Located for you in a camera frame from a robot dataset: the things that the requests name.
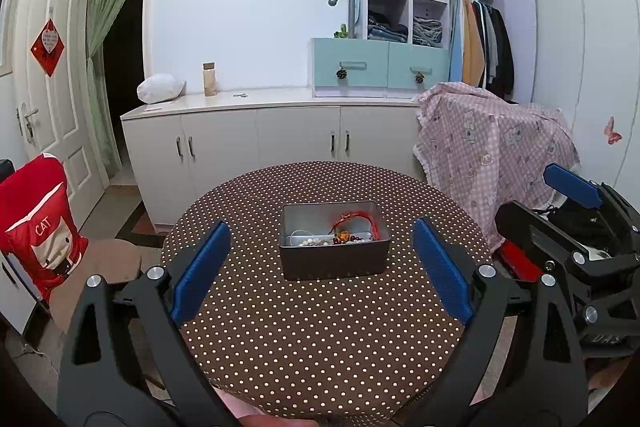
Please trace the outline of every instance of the small plant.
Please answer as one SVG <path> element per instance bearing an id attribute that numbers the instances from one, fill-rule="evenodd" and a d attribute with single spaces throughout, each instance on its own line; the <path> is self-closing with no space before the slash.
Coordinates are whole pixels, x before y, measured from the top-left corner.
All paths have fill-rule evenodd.
<path id="1" fill-rule="evenodd" d="M 340 31 L 339 32 L 334 32 L 334 38 L 335 39 L 348 39 L 349 38 L 349 33 L 347 31 L 347 25 L 346 24 L 341 24 L 340 25 Z"/>

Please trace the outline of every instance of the polka dot tablecloth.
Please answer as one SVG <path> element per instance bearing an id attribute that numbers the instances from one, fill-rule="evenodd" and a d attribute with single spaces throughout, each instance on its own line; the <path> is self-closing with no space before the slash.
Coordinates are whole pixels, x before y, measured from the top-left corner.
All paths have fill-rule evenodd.
<path id="1" fill-rule="evenodd" d="M 377 202 L 391 234 L 381 275 L 291 282 L 278 238 L 286 203 Z M 216 387 L 269 414 L 390 418 L 437 378 L 463 327 L 444 311 L 412 250 L 429 216 L 476 263 L 490 261 L 479 227 L 423 182 L 377 167 L 311 162 L 249 172 L 191 205 L 167 237 L 162 262 L 225 219 L 232 249 L 196 319 L 181 334 Z"/>

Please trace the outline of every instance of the butterfly sticker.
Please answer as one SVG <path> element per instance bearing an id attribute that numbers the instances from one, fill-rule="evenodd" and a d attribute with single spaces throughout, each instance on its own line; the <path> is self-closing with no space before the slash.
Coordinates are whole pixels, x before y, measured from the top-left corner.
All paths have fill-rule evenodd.
<path id="1" fill-rule="evenodd" d="M 609 145 L 613 145 L 618 140 L 622 140 L 622 135 L 613 130 L 613 117 L 609 118 L 609 123 L 604 128 L 604 136 L 609 139 Z"/>

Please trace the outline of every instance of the drawer handle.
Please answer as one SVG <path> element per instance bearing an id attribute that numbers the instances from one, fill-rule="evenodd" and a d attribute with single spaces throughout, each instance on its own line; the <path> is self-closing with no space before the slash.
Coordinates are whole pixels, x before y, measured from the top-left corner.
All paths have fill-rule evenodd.
<path id="1" fill-rule="evenodd" d="M 4 263 L 2 263 L 2 269 L 4 270 L 5 275 L 9 277 L 9 280 L 12 282 L 12 284 L 17 287 L 18 283 L 15 282 L 15 279 L 11 276 L 11 274 L 9 273 L 9 270 L 6 269 L 6 266 L 4 265 Z"/>
<path id="2" fill-rule="evenodd" d="M 416 68 L 414 66 L 410 66 L 409 71 L 412 73 L 433 74 L 432 68 Z"/>
<path id="3" fill-rule="evenodd" d="M 341 70 L 366 70 L 367 63 L 366 62 L 347 62 L 341 61 L 338 62 Z"/>

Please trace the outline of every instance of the green curtain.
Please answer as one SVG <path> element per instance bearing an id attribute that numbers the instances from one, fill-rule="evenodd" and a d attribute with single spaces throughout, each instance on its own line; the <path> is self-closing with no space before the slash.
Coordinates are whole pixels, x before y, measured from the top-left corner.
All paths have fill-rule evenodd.
<path id="1" fill-rule="evenodd" d="M 100 156 L 111 178 L 120 169 L 120 156 L 113 135 L 107 86 L 104 77 L 102 43 L 125 0 L 87 0 L 86 7 L 86 77 L 89 103 Z"/>

